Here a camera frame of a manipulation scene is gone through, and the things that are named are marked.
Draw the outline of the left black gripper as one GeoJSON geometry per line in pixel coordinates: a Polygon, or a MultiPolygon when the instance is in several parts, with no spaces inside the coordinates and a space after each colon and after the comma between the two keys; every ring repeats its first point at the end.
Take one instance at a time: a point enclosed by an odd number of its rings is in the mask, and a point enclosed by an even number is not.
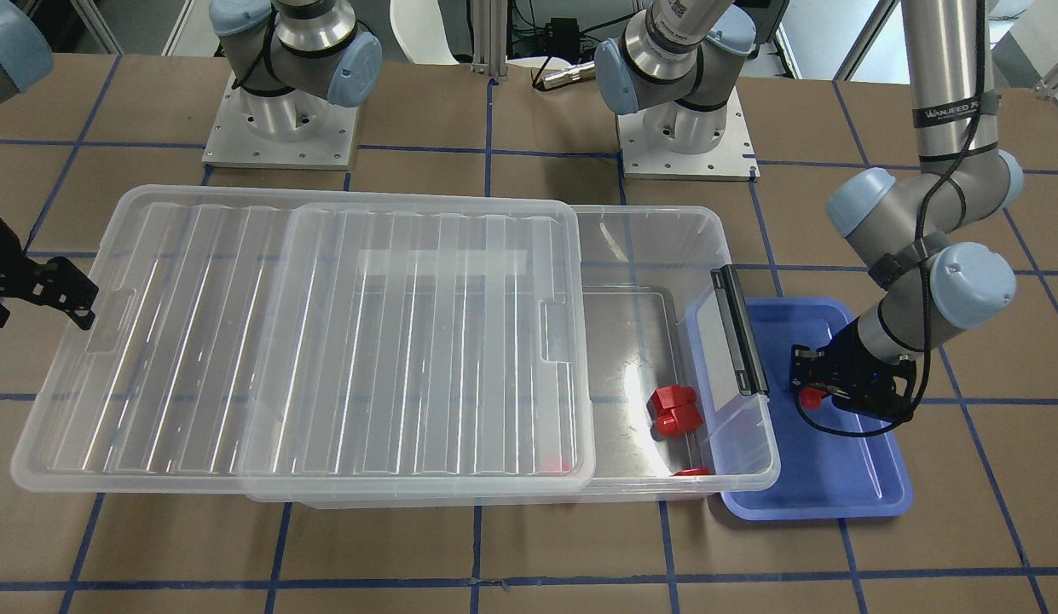
{"type": "Polygon", "coordinates": [[[833,335],[824,350],[791,345],[789,389],[791,393],[813,389],[829,398],[834,407],[876,420],[913,420],[915,409],[908,394],[898,392],[896,380],[908,389],[916,381],[912,361],[888,364],[867,350],[853,320],[833,335]]]}

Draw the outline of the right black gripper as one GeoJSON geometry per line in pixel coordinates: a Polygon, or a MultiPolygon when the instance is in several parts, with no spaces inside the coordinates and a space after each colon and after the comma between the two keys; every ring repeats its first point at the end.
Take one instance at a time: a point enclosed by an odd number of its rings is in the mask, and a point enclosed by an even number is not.
{"type": "MultiPolygon", "coordinates": [[[[0,217],[0,299],[18,297],[59,310],[75,318],[83,331],[95,323],[95,300],[99,287],[76,264],[53,257],[35,264],[25,255],[20,238],[0,217]]],[[[0,329],[6,326],[10,310],[0,302],[0,329]]]]}

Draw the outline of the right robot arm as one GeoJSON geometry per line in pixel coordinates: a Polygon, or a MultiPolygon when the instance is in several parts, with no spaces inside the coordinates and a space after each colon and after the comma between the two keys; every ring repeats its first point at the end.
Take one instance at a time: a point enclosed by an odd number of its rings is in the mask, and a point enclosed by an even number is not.
{"type": "MultiPolygon", "coordinates": [[[[358,26],[348,1],[213,1],[209,20],[231,62],[237,87],[253,97],[303,92],[338,107],[369,97],[382,48],[358,26]]],[[[0,105],[52,71],[52,48],[25,12],[0,1],[0,105]]],[[[34,261],[0,217],[0,329],[5,299],[63,312],[88,330],[95,322],[97,286],[63,257],[34,261]]]]}

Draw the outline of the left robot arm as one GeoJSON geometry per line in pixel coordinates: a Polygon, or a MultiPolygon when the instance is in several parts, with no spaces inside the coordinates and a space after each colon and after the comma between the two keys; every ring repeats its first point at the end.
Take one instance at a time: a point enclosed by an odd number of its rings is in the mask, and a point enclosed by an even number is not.
{"type": "MultiPolygon", "coordinates": [[[[898,180],[873,167],[836,189],[826,214],[884,296],[827,345],[791,349],[789,394],[806,422],[826,400],[880,420],[913,419],[931,357],[1015,297],[1015,272],[961,227],[1007,209],[1024,171],[997,144],[1001,97],[990,75],[984,1],[902,4],[913,127],[922,171],[898,180]]],[[[731,1],[654,1],[592,55],[615,115],[645,113],[668,150],[703,154],[725,125],[754,21],[731,1]]]]}

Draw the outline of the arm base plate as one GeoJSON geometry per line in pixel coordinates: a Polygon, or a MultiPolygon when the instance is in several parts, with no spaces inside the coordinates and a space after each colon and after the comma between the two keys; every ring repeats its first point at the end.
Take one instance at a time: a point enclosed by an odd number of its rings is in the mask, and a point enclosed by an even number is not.
{"type": "Polygon", "coordinates": [[[645,180],[747,182],[761,176],[736,90],[712,112],[677,104],[616,118],[625,176],[645,180]]]}
{"type": "Polygon", "coordinates": [[[226,86],[202,163],[248,170],[347,171],[355,150],[357,107],[294,90],[276,97],[226,86]]]}

